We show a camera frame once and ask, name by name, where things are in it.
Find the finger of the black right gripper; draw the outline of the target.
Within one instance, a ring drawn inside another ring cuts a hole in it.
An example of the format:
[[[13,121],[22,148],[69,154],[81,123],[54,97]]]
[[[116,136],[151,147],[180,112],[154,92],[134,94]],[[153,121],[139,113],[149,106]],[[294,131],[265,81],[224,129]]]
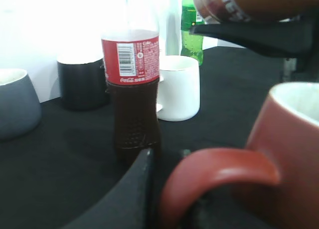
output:
[[[268,57],[304,58],[314,52],[314,26],[310,22],[222,22],[195,25],[189,32],[231,42]]]

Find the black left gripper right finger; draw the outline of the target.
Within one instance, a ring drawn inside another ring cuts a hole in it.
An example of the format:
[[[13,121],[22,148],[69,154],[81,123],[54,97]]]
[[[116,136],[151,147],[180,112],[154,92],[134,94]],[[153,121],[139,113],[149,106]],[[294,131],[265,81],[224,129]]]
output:
[[[238,229],[230,186],[220,186],[202,195],[187,211],[183,229]]]

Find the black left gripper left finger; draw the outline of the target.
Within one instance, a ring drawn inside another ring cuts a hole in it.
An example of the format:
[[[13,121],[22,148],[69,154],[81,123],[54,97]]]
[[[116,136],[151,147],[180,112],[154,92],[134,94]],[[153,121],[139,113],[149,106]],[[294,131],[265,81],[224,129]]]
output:
[[[154,153],[142,150],[119,182],[65,229],[148,229],[152,211]]]

